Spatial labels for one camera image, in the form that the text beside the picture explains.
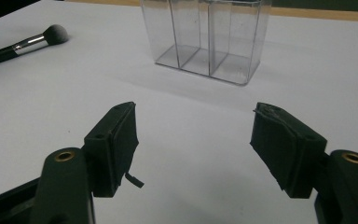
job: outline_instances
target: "white table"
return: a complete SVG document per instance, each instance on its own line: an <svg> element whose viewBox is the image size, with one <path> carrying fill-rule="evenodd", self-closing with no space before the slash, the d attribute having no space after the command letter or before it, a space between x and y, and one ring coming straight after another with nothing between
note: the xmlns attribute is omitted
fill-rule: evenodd
<svg viewBox="0 0 358 224"><path fill-rule="evenodd" d="M358 22L270 17L245 87L153 64L139 7L41 1L0 19L0 48L58 23L70 41L0 63L0 193L40 176L114 105L137 104L131 173L97 223L317 223L249 145L255 105L284 108L358 152Z"/></svg>

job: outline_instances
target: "transparent container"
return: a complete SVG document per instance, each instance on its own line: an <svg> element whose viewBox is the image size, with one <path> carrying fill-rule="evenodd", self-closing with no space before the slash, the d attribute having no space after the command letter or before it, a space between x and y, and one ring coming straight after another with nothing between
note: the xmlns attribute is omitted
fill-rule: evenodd
<svg viewBox="0 0 358 224"><path fill-rule="evenodd" d="M141 0L157 64L239 85L260 64L271 0Z"/></svg>

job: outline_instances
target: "brass screw insert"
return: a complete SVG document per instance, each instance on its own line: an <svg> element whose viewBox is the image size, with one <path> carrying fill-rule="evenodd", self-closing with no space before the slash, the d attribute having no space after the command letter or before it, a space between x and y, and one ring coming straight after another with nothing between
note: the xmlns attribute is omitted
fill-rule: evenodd
<svg viewBox="0 0 358 224"><path fill-rule="evenodd" d="M69 161L75 156L73 151L64 151L58 154L54 159L55 161Z"/></svg>
<svg viewBox="0 0 358 224"><path fill-rule="evenodd" d="M352 153L352 152L344 152L342 153L342 157L346 161L350 161L352 163L358 164L358 154Z"/></svg>

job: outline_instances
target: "brush bristles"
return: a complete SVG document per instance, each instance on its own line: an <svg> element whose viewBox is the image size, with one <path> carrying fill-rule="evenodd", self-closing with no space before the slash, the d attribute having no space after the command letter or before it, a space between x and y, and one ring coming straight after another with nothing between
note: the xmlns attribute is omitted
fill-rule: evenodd
<svg viewBox="0 0 358 224"><path fill-rule="evenodd" d="M58 24L49 26L49 28L43 32L43 37L49 45L59 45L68 41L68 34L65 28Z"/></svg>

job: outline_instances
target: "acrylic compartment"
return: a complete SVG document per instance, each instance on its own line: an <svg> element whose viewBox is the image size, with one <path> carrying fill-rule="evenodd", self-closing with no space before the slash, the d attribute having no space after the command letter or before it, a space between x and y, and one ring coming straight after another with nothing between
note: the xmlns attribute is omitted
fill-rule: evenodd
<svg viewBox="0 0 358 224"><path fill-rule="evenodd" d="M270 0L141 0L157 64L236 84L249 82L267 30Z"/></svg>

